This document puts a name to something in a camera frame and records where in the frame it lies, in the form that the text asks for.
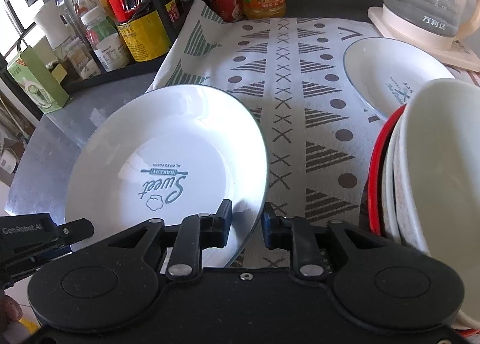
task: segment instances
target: yellow label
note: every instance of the yellow label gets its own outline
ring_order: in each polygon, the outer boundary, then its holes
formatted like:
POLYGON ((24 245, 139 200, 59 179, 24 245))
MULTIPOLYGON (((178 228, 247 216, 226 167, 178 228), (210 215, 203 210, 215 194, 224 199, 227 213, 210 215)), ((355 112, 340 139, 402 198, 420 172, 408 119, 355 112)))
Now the yellow label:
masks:
POLYGON ((171 43, 156 11, 118 27, 135 61, 164 55, 171 43))
POLYGON ((61 64, 57 65, 52 71, 52 75, 55 80, 60 84, 62 80, 67 76, 67 71, 62 67, 61 64))

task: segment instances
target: gray countertop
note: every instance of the gray countertop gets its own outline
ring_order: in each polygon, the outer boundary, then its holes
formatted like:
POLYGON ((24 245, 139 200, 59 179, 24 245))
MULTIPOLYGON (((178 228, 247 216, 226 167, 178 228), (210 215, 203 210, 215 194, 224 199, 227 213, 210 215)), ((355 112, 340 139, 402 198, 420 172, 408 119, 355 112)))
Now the gray countertop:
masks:
POLYGON ((11 215, 50 213, 65 222, 70 174, 83 146, 117 109, 143 94, 155 73, 92 87, 74 95, 62 110, 44 115, 35 129, 5 205, 11 215))
MULTIPOLYGON (((286 16, 369 21, 368 8, 381 4, 382 0, 287 0, 286 16)), ((64 223, 67 185, 81 149, 108 116, 143 94, 154 76, 147 73, 86 89, 62 110, 44 115, 16 171, 6 212, 48 212, 57 224, 64 223)))

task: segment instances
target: patterned tablecloth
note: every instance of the patterned tablecloth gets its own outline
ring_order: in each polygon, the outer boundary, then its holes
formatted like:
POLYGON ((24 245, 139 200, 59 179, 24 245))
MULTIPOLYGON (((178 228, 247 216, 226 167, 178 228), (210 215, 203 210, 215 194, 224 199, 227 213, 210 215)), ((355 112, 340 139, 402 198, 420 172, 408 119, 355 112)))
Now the patterned tablecloth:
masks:
MULTIPOLYGON (((270 159, 266 199, 277 214, 315 225, 332 218, 358 224, 383 123, 353 91, 343 55, 353 42, 378 35, 371 24, 334 18, 225 24, 197 0, 149 91, 204 84, 231 93, 260 123, 270 159)), ((476 74, 452 72, 480 81, 476 74)), ((265 248, 257 226, 233 266, 289 263, 287 252, 265 248)))

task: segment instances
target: stacked bowls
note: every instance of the stacked bowls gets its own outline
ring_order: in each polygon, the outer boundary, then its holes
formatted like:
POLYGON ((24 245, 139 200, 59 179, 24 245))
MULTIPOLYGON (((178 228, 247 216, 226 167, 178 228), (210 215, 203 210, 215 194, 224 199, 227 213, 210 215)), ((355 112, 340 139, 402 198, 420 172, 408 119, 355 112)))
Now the stacked bowls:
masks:
POLYGON ((454 328, 480 330, 480 88, 427 82, 387 120, 370 162, 371 230, 454 268, 465 299, 454 328))

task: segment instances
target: spice jar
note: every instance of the spice jar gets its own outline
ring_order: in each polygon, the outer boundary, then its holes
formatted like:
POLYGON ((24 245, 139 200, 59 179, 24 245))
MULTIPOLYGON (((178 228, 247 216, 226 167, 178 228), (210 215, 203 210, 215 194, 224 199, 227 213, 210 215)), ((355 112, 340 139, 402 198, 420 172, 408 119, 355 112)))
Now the spice jar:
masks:
POLYGON ((125 67, 130 62, 130 53, 123 38, 101 8, 95 7, 83 15, 82 23, 95 55, 107 72, 125 67))

